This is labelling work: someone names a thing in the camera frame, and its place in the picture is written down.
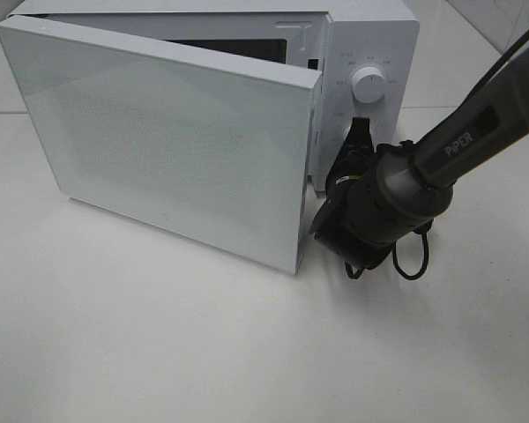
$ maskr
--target open microwave door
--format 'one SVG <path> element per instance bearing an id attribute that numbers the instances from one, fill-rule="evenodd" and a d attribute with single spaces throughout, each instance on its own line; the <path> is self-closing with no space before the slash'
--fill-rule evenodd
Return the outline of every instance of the open microwave door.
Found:
<path id="1" fill-rule="evenodd" d="M 296 272 L 320 72 L 26 16 L 0 41 L 62 192 Z"/>

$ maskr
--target microwave control panel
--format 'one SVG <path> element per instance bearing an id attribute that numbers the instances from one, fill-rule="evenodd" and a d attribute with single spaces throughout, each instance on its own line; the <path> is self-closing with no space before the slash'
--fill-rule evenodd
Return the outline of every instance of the microwave control panel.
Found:
<path id="1" fill-rule="evenodd" d="M 331 22 L 325 40 L 323 106 L 310 174 L 317 191 L 354 117 L 370 119 L 374 144 L 391 143 L 414 57 L 419 23 Z"/>

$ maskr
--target microwave body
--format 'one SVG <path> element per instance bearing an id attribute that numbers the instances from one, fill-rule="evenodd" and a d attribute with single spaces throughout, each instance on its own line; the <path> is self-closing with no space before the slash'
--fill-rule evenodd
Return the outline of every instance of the microwave body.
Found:
<path id="1" fill-rule="evenodd" d="M 400 0 L 26 0 L 0 41 L 60 189 L 294 273 L 354 117 L 390 143 Z"/>

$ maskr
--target robotic arm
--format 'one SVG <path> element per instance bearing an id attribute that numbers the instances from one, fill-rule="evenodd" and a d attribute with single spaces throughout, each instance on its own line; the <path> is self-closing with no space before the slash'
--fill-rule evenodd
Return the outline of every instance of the robotic arm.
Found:
<path id="1" fill-rule="evenodd" d="M 354 119 L 310 230 L 346 261 L 349 277 L 375 269 L 390 253 L 402 276 L 422 276 L 427 232 L 451 204 L 455 181 L 529 134 L 529 48 L 496 71 L 417 144 L 379 145 L 375 152 L 369 121 Z M 411 232 L 422 235 L 425 250 L 413 276 L 399 268 L 396 255 L 397 240 Z"/>

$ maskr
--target wire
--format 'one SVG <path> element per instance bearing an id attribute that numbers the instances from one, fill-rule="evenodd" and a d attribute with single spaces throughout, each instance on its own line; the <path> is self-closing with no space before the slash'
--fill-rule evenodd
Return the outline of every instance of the wire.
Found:
<path id="1" fill-rule="evenodd" d="M 402 276 L 402 278 L 405 278 L 407 280 L 417 280 L 421 278 L 427 271 L 427 268 L 429 266 L 429 241 L 427 239 L 427 233 L 421 235 L 421 241 L 423 243 L 423 264 L 421 265 L 420 271 L 418 271 L 414 275 L 408 275 L 399 266 L 398 251 L 396 250 L 397 244 L 394 244 L 394 247 L 391 251 L 391 259 L 394 262 L 394 267 L 396 268 L 396 271 L 398 271 L 398 273 Z"/>
<path id="2" fill-rule="evenodd" d="M 481 78 L 474 86 L 471 92 L 466 96 L 463 104 L 470 100 L 484 85 L 486 85 L 496 73 L 515 55 L 527 42 L 529 41 L 529 30 L 524 33 L 517 41 L 515 41 L 510 48 L 498 59 L 497 62 L 489 69 L 488 72 Z"/>

